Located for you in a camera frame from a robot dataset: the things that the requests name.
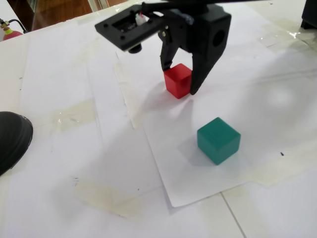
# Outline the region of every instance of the red fire extinguisher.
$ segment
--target red fire extinguisher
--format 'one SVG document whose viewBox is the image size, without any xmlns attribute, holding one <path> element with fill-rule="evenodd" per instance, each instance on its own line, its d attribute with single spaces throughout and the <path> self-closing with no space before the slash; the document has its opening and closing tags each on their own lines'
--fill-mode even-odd
<svg viewBox="0 0 317 238">
<path fill-rule="evenodd" d="M 22 25 L 22 23 L 17 20 L 17 19 L 12 19 L 10 21 L 3 21 L 1 18 L 0 18 L 0 24 L 1 24 L 1 28 L 4 30 L 4 37 L 3 37 L 3 40 L 7 40 L 7 39 L 11 39 L 13 37 L 16 37 L 16 36 L 20 36 L 20 35 L 23 35 L 21 32 L 18 32 L 18 31 L 12 31 L 9 27 L 10 23 L 13 22 L 13 21 L 16 21 L 20 24 L 21 28 L 23 29 L 23 33 L 27 33 L 27 30 L 24 28 L 24 26 Z"/>
</svg>

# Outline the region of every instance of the red cube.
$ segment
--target red cube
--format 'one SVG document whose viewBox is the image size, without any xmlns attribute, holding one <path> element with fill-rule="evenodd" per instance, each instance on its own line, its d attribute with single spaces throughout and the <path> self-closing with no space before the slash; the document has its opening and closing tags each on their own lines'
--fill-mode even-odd
<svg viewBox="0 0 317 238">
<path fill-rule="evenodd" d="M 165 85 L 168 92 L 180 99 L 190 91 L 192 71 L 182 63 L 164 72 Z"/>
</svg>

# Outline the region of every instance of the white table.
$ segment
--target white table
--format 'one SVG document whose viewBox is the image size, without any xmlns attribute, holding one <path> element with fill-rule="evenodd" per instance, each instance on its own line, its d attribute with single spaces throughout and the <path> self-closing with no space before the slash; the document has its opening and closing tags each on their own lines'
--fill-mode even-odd
<svg viewBox="0 0 317 238">
<path fill-rule="evenodd" d="M 115 62 L 110 63 L 115 59 L 112 48 L 106 48 L 109 52 L 105 55 L 106 63 L 97 64 L 100 56 L 95 57 L 98 53 L 94 47 L 83 46 L 84 51 L 75 63 L 79 72 L 84 64 L 95 73 L 93 75 L 104 73 L 107 80 L 86 78 L 79 73 L 77 81 L 68 81 L 67 75 L 61 75 L 64 81 L 49 86 L 41 81 L 22 82 L 26 64 L 32 63 L 27 62 L 30 41 L 45 39 L 49 31 L 56 30 L 58 34 L 59 28 L 74 23 L 83 27 L 80 30 L 85 42 L 85 37 L 94 31 L 95 23 L 132 3 L 129 1 L 0 43 L 1 65 L 7 68 L 0 76 L 0 110 L 22 113 L 35 127 L 34 140 L 25 157 L 0 178 L 0 234 L 10 238 L 313 237 L 317 229 L 314 170 L 277 186 L 265 188 L 248 183 L 194 204 L 173 208 L 143 129 L 133 129 L 131 125 L 112 71 Z M 284 49 L 290 38 L 278 35 L 298 31 L 304 3 L 304 0 L 291 4 L 287 0 L 248 3 L 249 8 L 281 29 L 277 33 L 276 28 L 259 26 L 267 27 L 263 44 L 275 45 L 273 50 L 277 51 Z M 312 31 L 302 32 L 300 38 L 312 54 L 317 49 L 314 37 Z M 50 46 L 53 45 L 54 39 L 50 42 Z M 65 54 L 66 62 L 71 54 L 72 51 Z M 43 55 L 42 60 L 49 58 Z M 47 70 L 54 70 L 54 65 Z M 39 69 L 41 73 L 46 73 L 46 69 Z M 91 80 L 97 83 L 89 88 Z M 32 87 L 36 97 L 23 92 L 29 92 Z M 61 87 L 68 91 L 61 94 Z M 47 95 L 45 90 L 49 89 L 52 94 Z M 114 97 L 107 98 L 110 91 Z M 27 108 L 20 97 L 41 108 Z M 70 102 L 77 99 L 84 103 L 73 107 Z M 46 103 L 52 107 L 65 106 L 47 112 Z M 95 114 L 92 107 L 103 109 Z M 68 118 L 59 118 L 58 112 L 75 115 L 83 123 L 76 126 Z M 56 126 L 59 119 L 62 123 Z M 137 148 L 129 147 L 130 139 L 139 140 Z"/>
</svg>

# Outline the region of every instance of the teal cube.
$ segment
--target teal cube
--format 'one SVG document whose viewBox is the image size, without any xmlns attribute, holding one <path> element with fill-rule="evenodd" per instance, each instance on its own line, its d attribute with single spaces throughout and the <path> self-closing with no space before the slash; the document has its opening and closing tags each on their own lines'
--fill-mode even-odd
<svg viewBox="0 0 317 238">
<path fill-rule="evenodd" d="M 198 147 L 219 165 L 239 149 L 241 135 L 222 119 L 216 118 L 197 131 Z"/>
</svg>

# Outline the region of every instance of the cable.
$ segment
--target cable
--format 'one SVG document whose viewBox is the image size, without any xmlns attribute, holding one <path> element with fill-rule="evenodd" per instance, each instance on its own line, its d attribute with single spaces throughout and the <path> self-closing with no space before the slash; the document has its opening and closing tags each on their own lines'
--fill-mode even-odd
<svg viewBox="0 0 317 238">
<path fill-rule="evenodd" d="M 20 26 L 21 26 L 21 28 L 22 28 L 24 34 L 25 34 L 25 33 L 28 33 L 28 31 L 24 28 L 24 26 L 22 25 L 22 23 L 21 23 L 19 20 L 17 20 L 17 19 L 12 19 L 12 20 L 9 21 L 9 23 L 11 23 L 11 22 L 13 22 L 13 21 L 16 21 L 16 22 L 18 22 L 18 23 L 20 24 Z"/>
</svg>

